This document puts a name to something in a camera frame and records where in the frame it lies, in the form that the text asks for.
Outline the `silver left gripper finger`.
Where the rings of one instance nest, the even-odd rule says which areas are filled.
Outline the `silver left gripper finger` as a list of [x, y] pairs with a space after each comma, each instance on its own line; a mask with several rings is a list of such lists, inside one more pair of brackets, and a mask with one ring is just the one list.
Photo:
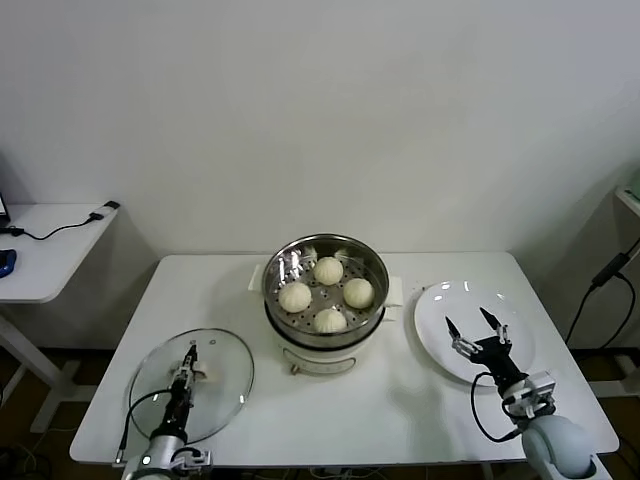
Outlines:
[[195, 380], [195, 365], [198, 361], [198, 349], [195, 341], [191, 341], [182, 363], [174, 374], [174, 381], [183, 389], [191, 389]]

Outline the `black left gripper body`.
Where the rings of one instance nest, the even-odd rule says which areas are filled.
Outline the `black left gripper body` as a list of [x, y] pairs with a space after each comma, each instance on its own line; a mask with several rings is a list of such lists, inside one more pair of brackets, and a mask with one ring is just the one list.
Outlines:
[[153, 438], [159, 436], [188, 437], [186, 424], [192, 408], [191, 390], [185, 387], [172, 387], [170, 395], [162, 421], [152, 432]]

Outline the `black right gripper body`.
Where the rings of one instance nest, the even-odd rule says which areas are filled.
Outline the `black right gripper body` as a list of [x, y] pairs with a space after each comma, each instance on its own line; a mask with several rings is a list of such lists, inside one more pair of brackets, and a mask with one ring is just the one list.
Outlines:
[[510, 357], [512, 345], [501, 343], [498, 337], [477, 340], [479, 351], [472, 354], [474, 364], [485, 366], [497, 388], [510, 388], [527, 378]]

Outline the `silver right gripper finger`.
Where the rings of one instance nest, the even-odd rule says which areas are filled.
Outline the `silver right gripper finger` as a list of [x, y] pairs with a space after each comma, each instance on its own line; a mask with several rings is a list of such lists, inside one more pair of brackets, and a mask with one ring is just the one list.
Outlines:
[[483, 315], [486, 322], [491, 327], [491, 329], [496, 333], [499, 339], [499, 342], [501, 344], [509, 344], [510, 339], [508, 335], [508, 326], [505, 324], [502, 324], [494, 314], [492, 314], [485, 308], [481, 307], [480, 312]]
[[464, 338], [454, 323], [445, 317], [447, 329], [452, 340], [452, 348], [462, 356], [471, 356], [476, 353], [476, 344]]

